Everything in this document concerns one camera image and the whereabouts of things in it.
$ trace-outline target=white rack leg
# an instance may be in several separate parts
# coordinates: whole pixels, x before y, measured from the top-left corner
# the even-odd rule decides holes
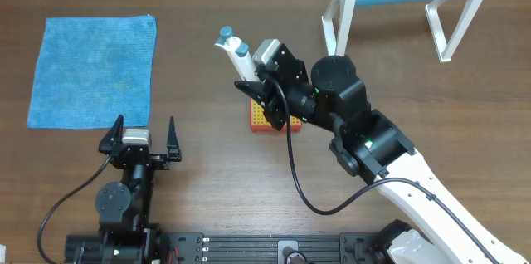
[[[454,33],[451,35],[448,43],[446,43],[445,34],[442,31],[441,20],[437,13],[437,8],[445,1],[446,0],[434,0],[426,5],[426,15],[428,17],[428,22],[430,23],[431,34],[433,36],[433,41],[435,42],[440,62],[451,61],[455,49],[459,45],[459,42],[463,38],[466,29],[470,25],[472,18],[474,18],[475,13],[483,0],[466,0],[463,13],[461,14],[457,27],[455,27]]]
[[[329,56],[342,56],[345,54],[355,3],[356,0],[331,0],[324,16],[321,17],[323,22],[324,40],[326,41],[326,49]],[[332,18],[338,9],[339,26],[338,37],[336,39]]]

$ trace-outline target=black cable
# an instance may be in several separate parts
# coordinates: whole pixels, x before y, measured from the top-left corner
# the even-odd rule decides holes
[[[265,76],[265,79],[267,81],[271,82],[275,86],[276,91],[278,93],[278,96],[280,96],[280,100],[282,101],[282,104],[284,105],[285,118],[286,118],[285,121],[286,121],[286,124],[287,124],[287,126],[286,126],[286,138],[287,138],[287,142],[288,142],[288,156],[290,158],[291,175],[293,176],[293,181],[295,182],[295,187],[297,188],[297,192],[299,193],[300,198],[302,199],[304,204],[306,206],[308,206],[308,208],[310,210],[312,210],[313,212],[315,212],[317,214],[320,214],[320,215],[332,215],[332,214],[338,213],[339,211],[345,209],[350,203],[354,202],[362,194],[366,193],[367,191],[369,191],[369,190],[371,190],[371,189],[373,189],[373,188],[375,188],[377,186],[380,186],[380,185],[385,184],[385,183],[390,183],[390,182],[406,183],[406,184],[409,184],[409,185],[413,186],[414,188],[417,188],[418,190],[422,191],[426,195],[428,200],[434,201],[437,205],[439,205],[439,207],[441,207],[448,214],[448,216],[450,216],[455,221],[455,223],[457,223],[457,225],[463,230],[463,232],[465,232],[465,234],[470,238],[470,240],[472,240],[475,243],[475,245],[485,254],[485,256],[491,262],[493,262],[494,264],[499,264],[499,262],[496,261],[496,259],[490,254],[490,252],[483,246],[483,244],[481,244],[481,242],[478,240],[478,238],[476,238],[476,236],[465,226],[465,224],[439,198],[437,198],[437,196],[435,194],[433,194],[429,190],[423,188],[420,184],[415,183],[415,182],[413,182],[413,181],[411,181],[409,179],[406,179],[406,178],[385,178],[385,179],[381,179],[381,180],[375,181],[374,183],[372,183],[372,184],[370,184],[370,185],[358,190],[350,198],[348,198],[346,201],[344,201],[343,203],[341,203],[339,206],[337,206],[334,209],[331,209],[331,210],[328,210],[328,211],[317,209],[306,198],[306,196],[302,192],[302,189],[300,188],[299,180],[297,179],[297,172],[295,171],[295,161],[293,159],[293,149],[291,147],[290,107],[288,106],[288,101],[285,98],[284,91],[282,90],[282,87],[280,86],[279,82],[276,81],[271,76]]]
[[[46,226],[46,223],[48,222],[48,219],[50,219],[50,216],[56,211],[56,209],[61,205],[63,202],[65,202],[69,197],[73,196],[80,190],[82,190],[85,186],[89,185],[90,182],[94,181],[98,175],[107,167],[107,164],[109,164],[110,156],[105,160],[105,162],[101,165],[100,169],[92,175],[88,180],[86,180],[82,185],[80,185],[78,188],[72,190],[69,192],[66,196],[64,196],[62,199],[59,200],[53,207],[48,211],[48,214],[44,217],[44,220],[42,220],[41,227],[39,228],[39,232],[37,232],[37,248],[39,250],[39,253],[41,253],[41,257],[50,264],[56,264],[50,257],[46,255],[44,252],[44,249],[42,249],[42,232],[44,232],[44,227]]]

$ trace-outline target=wooden tabletop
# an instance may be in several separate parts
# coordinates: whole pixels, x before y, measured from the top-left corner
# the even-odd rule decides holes
[[[329,0],[0,0],[0,244],[10,262],[42,262],[36,234],[59,198],[89,178],[106,130],[29,130],[27,112],[48,17],[157,18],[149,128],[163,152],[176,119],[183,161],[158,172],[151,222],[169,232],[338,234],[376,232],[396,206],[371,192],[331,217],[300,201],[285,134],[252,134],[249,100],[225,52],[232,25],[254,51],[278,38],[308,69],[325,55],[320,17]],[[448,35],[464,0],[441,8]],[[499,240],[531,259],[531,0],[484,0],[450,63],[440,64],[424,2],[355,11],[347,54],[368,98],[423,153],[436,176]],[[332,208],[364,183],[328,149],[331,134],[295,134],[299,180],[312,203]],[[118,181],[109,167],[68,199],[46,226],[61,261],[66,234],[95,233],[95,195]]]

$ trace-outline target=red and yellow box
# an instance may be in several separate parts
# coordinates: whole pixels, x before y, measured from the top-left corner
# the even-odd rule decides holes
[[[251,99],[251,106],[249,110],[249,123],[251,125],[251,132],[262,132],[262,131],[276,131],[271,124],[269,124],[264,117],[264,109]],[[295,118],[291,117],[291,132],[299,132],[302,129],[302,122]],[[286,125],[282,127],[282,131],[286,130]]]

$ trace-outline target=folded cloth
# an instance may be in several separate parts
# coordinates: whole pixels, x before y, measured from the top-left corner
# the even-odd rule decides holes
[[[153,16],[48,18],[28,128],[109,128],[149,120]]]

